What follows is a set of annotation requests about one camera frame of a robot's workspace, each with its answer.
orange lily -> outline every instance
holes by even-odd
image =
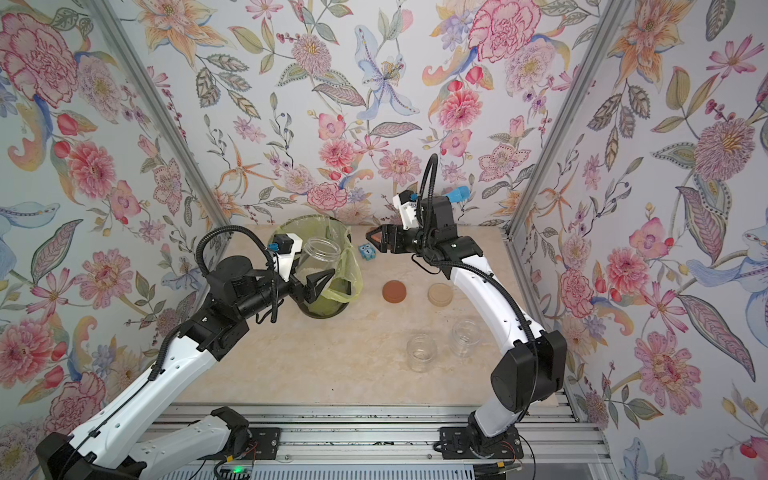
[[[235,158],[237,159],[237,166],[221,174],[221,179],[219,180],[219,184],[216,188],[221,187],[221,184],[224,183],[224,179],[227,177],[229,177],[230,179],[239,177],[240,185],[245,185],[245,188],[243,189],[243,194],[240,195],[240,198],[243,198],[245,197],[245,193],[248,191],[247,174],[253,175],[254,177],[266,178],[267,180],[275,180],[274,178],[266,177],[262,174],[258,174],[255,171],[251,170],[255,166],[261,165],[261,164],[243,165],[243,158],[240,156],[240,151],[237,149],[237,144],[235,144],[234,141],[232,142],[232,146],[235,148]],[[235,190],[236,192],[240,189],[240,185],[237,186],[237,190]]]
[[[552,213],[555,207],[557,207],[558,210],[560,211],[560,224],[563,226],[563,230],[565,230],[565,221],[563,220],[563,204],[568,205],[569,207],[571,206],[571,204],[568,203],[568,201],[563,198],[563,194],[565,194],[565,191],[568,189],[568,187],[571,186],[571,182],[573,181],[577,170],[578,170],[577,168],[574,169],[574,173],[571,175],[571,178],[568,180],[568,183],[566,183],[565,187],[562,187],[560,191],[555,191],[554,189],[551,189],[551,188],[545,188],[544,190],[539,192],[539,195],[546,194],[547,200],[549,200],[549,203],[544,205],[541,209],[543,210],[545,208],[548,208],[549,210],[539,215],[538,218],[546,217],[547,215]]]

metal base plate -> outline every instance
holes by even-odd
[[[517,436],[517,431],[515,431],[514,435],[507,435],[505,442],[512,447],[512,450],[499,442],[481,455],[476,455],[469,448],[470,443],[466,427],[441,427],[440,442],[437,446],[442,453],[443,460],[457,460],[463,458],[513,460],[516,458],[523,458],[523,447],[520,444],[520,438]]]

green leaf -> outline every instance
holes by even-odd
[[[259,54],[264,51],[264,46],[261,45],[261,40],[251,30],[245,27],[230,27],[230,31],[234,33],[235,39],[245,48],[246,51],[254,54]]]
[[[309,76],[310,74],[308,74],[306,70],[302,68],[301,65],[297,63],[292,63],[288,65],[285,70],[283,70],[282,74],[280,74],[280,80],[277,82],[277,86],[282,87],[284,85],[288,85],[292,81],[302,80]]]
[[[149,296],[149,282],[136,270],[136,291],[144,298]]]

green plastic bag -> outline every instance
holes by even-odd
[[[321,237],[338,245],[341,256],[336,266],[336,275],[320,296],[339,303],[349,303],[358,297],[362,291],[362,273],[355,258],[351,233],[344,223],[325,215],[305,215],[280,225],[275,230],[275,234],[278,233],[295,233],[304,242],[312,237]]]

clear plastic jar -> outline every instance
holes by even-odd
[[[336,268],[341,257],[341,248],[331,240],[321,237],[309,238],[301,249],[296,278],[306,284],[306,276]]]
[[[408,367],[414,372],[426,372],[432,368],[432,362],[437,356],[437,344],[426,333],[415,335],[408,341],[406,347]]]

